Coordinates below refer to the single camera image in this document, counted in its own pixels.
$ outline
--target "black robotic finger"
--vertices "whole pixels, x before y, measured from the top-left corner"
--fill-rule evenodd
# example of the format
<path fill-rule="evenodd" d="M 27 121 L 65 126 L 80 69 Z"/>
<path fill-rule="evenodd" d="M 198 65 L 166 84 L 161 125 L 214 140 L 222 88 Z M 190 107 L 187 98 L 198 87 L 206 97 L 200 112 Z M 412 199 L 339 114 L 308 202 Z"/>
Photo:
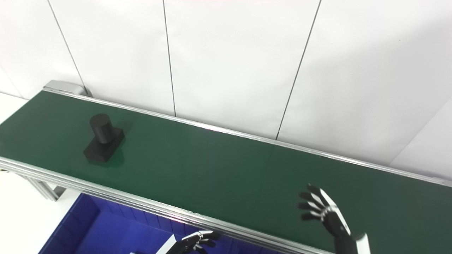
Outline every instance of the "black robotic finger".
<path fill-rule="evenodd" d="M 315 199 L 311 193 L 306 193 L 306 192 L 300 192 L 298 194 L 301 198 L 305 199 L 306 201 L 310 201 L 312 203 L 314 203 L 318 208 L 323 209 L 325 208 L 325 205 L 321 202 L 320 199 Z"/>
<path fill-rule="evenodd" d="M 216 246 L 216 243 L 213 242 L 213 241 L 210 240 L 210 239 L 203 239 L 203 240 L 200 240 L 200 241 L 199 241 L 199 244 L 200 244 L 200 245 L 207 245 L 207 246 L 212 247 L 212 248 Z"/>
<path fill-rule="evenodd" d="M 191 246 L 195 245 L 200 239 L 201 238 L 198 235 L 193 234 L 182 238 L 180 243 L 184 244 L 185 246 Z"/>
<path fill-rule="evenodd" d="M 201 230 L 199 231 L 202 234 L 203 239 L 212 239 L 212 240 L 218 240 L 220 238 L 220 234 L 213 232 L 211 230 Z"/>
<path fill-rule="evenodd" d="M 322 210 L 318 206 L 316 206 L 313 202 L 298 203 L 298 208 L 303 210 L 311 210 L 317 213 L 322 213 Z"/>
<path fill-rule="evenodd" d="M 325 199 L 325 197 L 323 196 L 323 194 L 322 194 L 322 190 L 320 189 L 320 188 L 318 188 L 318 187 L 316 187 L 316 186 L 314 186 L 314 185 L 311 185 L 310 183 L 308 183 L 308 190 L 312 193 L 312 194 L 314 194 L 314 195 L 316 195 L 321 201 L 322 201 L 322 203 L 323 203 L 323 205 L 324 206 L 330 206 L 330 205 L 333 205 L 333 204 L 330 204 L 326 199 Z"/>
<path fill-rule="evenodd" d="M 301 219 L 304 221 L 320 220 L 320 216 L 314 215 L 312 213 L 305 213 L 301 215 Z"/>

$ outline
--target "metal leg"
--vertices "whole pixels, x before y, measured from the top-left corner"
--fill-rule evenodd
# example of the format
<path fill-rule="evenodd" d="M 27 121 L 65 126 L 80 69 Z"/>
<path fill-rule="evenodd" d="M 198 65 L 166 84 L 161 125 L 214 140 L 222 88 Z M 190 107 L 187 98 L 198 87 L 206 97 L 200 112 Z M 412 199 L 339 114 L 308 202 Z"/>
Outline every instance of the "metal leg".
<path fill-rule="evenodd" d="M 28 176 L 22 175 L 22 177 L 27 179 L 31 185 L 33 185 L 46 199 L 50 199 L 52 201 L 57 201 L 66 190 L 66 188 L 61 186 L 56 186 L 55 189 L 52 189 L 46 182 L 36 180 Z"/>

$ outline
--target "black cylinder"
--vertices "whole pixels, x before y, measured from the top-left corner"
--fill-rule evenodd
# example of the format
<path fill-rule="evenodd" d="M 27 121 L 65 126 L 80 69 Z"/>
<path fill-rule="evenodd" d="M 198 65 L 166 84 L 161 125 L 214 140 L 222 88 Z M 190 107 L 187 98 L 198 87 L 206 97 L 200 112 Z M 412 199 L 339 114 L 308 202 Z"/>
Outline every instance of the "black cylinder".
<path fill-rule="evenodd" d="M 91 117 L 89 124 L 99 143 L 107 144 L 113 141 L 115 134 L 110 117 L 107 114 L 97 114 Z"/>

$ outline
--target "black object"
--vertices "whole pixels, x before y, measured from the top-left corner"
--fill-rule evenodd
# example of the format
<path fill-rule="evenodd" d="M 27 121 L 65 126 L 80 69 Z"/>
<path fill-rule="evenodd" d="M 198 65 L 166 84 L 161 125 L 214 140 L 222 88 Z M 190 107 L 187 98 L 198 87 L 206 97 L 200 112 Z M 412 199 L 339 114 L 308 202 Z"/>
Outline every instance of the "black object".
<path fill-rule="evenodd" d="M 112 126 L 107 114 L 97 114 L 89 120 L 94 139 L 83 153 L 88 159 L 107 162 L 124 138 L 124 131 Z"/>

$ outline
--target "panel seam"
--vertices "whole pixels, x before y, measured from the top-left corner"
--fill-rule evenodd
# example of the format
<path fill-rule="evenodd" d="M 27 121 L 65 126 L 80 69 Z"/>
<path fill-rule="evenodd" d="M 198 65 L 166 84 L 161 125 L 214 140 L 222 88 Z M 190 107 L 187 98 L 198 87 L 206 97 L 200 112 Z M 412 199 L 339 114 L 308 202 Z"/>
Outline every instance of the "panel seam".
<path fill-rule="evenodd" d="M 58 26 L 58 29 L 60 30 L 61 36 L 63 37 L 64 44 L 66 45 L 66 48 L 67 48 L 67 50 L 69 52 L 69 55 L 71 56 L 72 63 L 74 63 L 74 67 L 77 70 L 77 74 L 79 75 L 80 81 L 82 82 L 82 85 L 83 85 L 83 89 L 88 94 L 88 90 L 86 89 L 85 83 L 83 82 L 83 79 L 82 79 L 82 75 L 80 74 L 79 68 L 77 67 L 77 64 L 75 63 L 74 57 L 72 55 L 72 52 L 71 52 L 71 50 L 69 48 L 69 45 L 67 44 L 66 37 L 64 37 L 63 30 L 61 29 L 61 26 L 60 26 L 60 23 L 58 22 L 57 16 L 56 16 L 55 12 L 53 11 L 52 5 L 50 4 L 50 0 L 47 0 L 47 3 L 49 4 L 49 7 L 50 7 L 50 10 L 52 11 L 52 14 L 53 14 L 53 17 L 55 19 L 55 22 L 57 23 L 56 25 Z"/>
<path fill-rule="evenodd" d="M 292 97 L 293 88 L 295 86 L 295 82 L 297 81 L 298 73 L 300 72 L 301 62 L 303 62 L 303 58 L 304 58 L 305 53 L 306 53 L 306 48 L 308 47 L 309 38 L 311 37 L 312 29 L 314 28 L 315 19 L 317 18 L 317 14 L 319 13 L 319 9 L 320 9 L 320 4 L 321 3 L 322 3 L 322 0 L 319 1 L 319 5 L 317 6 L 317 10 L 315 11 L 314 19 L 312 20 L 312 25 L 311 25 L 311 28 L 309 30 L 308 38 L 306 39 L 306 44 L 305 44 L 305 48 L 303 49 L 303 53 L 301 55 L 300 63 L 298 64 L 298 69 L 297 69 L 297 72 L 295 74 L 295 78 L 293 80 L 292 88 L 290 89 L 289 98 L 287 99 L 286 107 L 284 108 L 284 113 L 282 113 L 281 122 L 279 124 L 278 132 L 276 133 L 275 140 L 278 140 L 279 132 L 281 131 L 281 126 L 283 125 L 284 117 L 286 116 L 287 107 L 289 105 L 290 98 Z"/>
<path fill-rule="evenodd" d="M 165 18 L 165 34 L 166 34 L 166 46 L 168 48 L 168 62 L 169 62 L 169 76 L 171 78 L 171 92 L 173 93 L 173 107 L 174 107 L 174 117 L 176 117 L 176 102 L 174 99 L 174 86 L 173 86 L 173 70 L 171 68 L 171 55 L 170 55 L 170 41 L 168 39 L 168 25 L 166 24 L 166 9 L 165 9 L 165 0 L 162 0 L 163 3 L 163 16 Z"/>
<path fill-rule="evenodd" d="M 3 71 L 3 73 L 5 74 L 5 76 L 8 78 L 9 82 L 13 85 L 13 87 L 16 89 L 17 93 L 19 94 L 19 96 L 22 99 L 25 99 L 24 96 L 22 95 L 22 93 L 20 93 L 19 89 L 17 88 L 16 84 L 14 84 L 13 80 L 11 79 L 11 77 L 8 75 L 8 73 L 6 73 L 5 69 L 3 68 L 2 64 L 0 63 L 0 69 Z"/>
<path fill-rule="evenodd" d="M 438 113 L 441 111 L 441 109 L 444 108 L 444 106 L 446 106 L 446 104 L 452 99 L 452 96 L 449 97 L 446 102 L 439 107 L 438 111 L 433 114 L 433 116 L 426 122 L 426 124 L 413 136 L 413 138 L 400 150 L 400 152 L 391 160 L 391 162 L 388 164 L 388 166 L 390 166 L 398 157 L 400 154 L 402 154 L 402 152 L 413 142 L 413 140 L 425 129 L 425 127 L 433 120 L 433 118 L 435 118 L 435 116 L 438 115 Z"/>

